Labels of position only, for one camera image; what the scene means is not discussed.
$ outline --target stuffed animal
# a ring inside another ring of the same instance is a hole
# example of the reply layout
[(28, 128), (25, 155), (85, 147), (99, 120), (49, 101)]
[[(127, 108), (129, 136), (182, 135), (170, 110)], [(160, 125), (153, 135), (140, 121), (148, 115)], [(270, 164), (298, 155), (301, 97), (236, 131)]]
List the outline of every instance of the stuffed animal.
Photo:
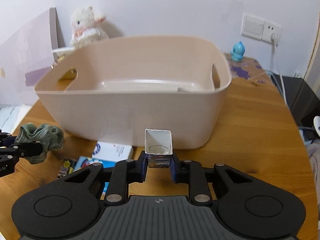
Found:
[(104, 16), (94, 17), (91, 6), (75, 10), (71, 15), (71, 46), (79, 49), (93, 42), (108, 39), (107, 33), (99, 26), (104, 20)]

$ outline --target green cloth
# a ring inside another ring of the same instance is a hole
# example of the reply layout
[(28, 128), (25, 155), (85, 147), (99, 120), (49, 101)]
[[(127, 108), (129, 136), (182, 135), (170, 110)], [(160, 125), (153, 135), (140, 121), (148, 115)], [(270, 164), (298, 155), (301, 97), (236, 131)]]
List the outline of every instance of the green cloth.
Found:
[(19, 135), (14, 143), (30, 143), (39, 141), (43, 147), (41, 155), (25, 157), (31, 164), (43, 162), (50, 150), (61, 150), (63, 146), (63, 131), (54, 125), (46, 123), (41, 124), (38, 128), (34, 123), (26, 123), (20, 127)]

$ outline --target wooden tabletop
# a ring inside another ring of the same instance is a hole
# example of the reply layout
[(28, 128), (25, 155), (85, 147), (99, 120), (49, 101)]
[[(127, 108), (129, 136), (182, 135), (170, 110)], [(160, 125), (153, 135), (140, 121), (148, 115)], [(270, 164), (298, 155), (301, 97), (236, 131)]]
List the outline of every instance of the wooden tabletop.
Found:
[[(21, 124), (27, 122), (57, 125), (40, 101)], [(63, 158), (91, 156), (95, 143), (65, 133), (61, 151), (49, 152), (41, 164), (31, 165), (21, 159), (14, 174), (0, 179), (0, 232), (7, 240), (19, 238), (11, 219), (13, 203), (24, 193), (54, 180)], [(135, 159), (141, 150), (135, 149)], [(307, 210), (299, 239), (317, 239), (318, 209), (309, 160), (290, 111), (274, 86), (233, 79), (207, 144), (198, 150), (175, 152), (180, 159), (199, 161), (205, 167), (226, 163), (292, 192)], [(148, 169), (146, 182), (131, 184), (129, 191), (132, 195), (187, 195), (188, 187), (173, 184), (169, 169)]]

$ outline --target light switch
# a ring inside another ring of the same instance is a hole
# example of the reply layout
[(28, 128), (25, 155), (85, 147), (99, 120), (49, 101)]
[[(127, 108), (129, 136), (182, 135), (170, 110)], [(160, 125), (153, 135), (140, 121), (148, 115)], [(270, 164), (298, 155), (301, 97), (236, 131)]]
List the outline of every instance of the light switch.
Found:
[(264, 19), (252, 16), (252, 15), (244, 14), (244, 17), (242, 20), (241, 34), (243, 36), (247, 36), (249, 38), (253, 38), (258, 41), (261, 41), (264, 22), (265, 22)]

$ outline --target black robotic gripper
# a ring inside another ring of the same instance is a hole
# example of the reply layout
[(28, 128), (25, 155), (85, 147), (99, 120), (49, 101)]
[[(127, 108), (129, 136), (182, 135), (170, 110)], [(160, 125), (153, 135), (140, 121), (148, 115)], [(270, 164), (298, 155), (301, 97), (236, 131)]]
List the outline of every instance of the black robotic gripper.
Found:
[(93, 163), (26, 193), (12, 208), (21, 239), (294, 240), (305, 219), (295, 195), (223, 163), (203, 168), (175, 154), (172, 180), (187, 183), (188, 196), (128, 196), (130, 183), (145, 181), (147, 161), (142, 151), (113, 168)]

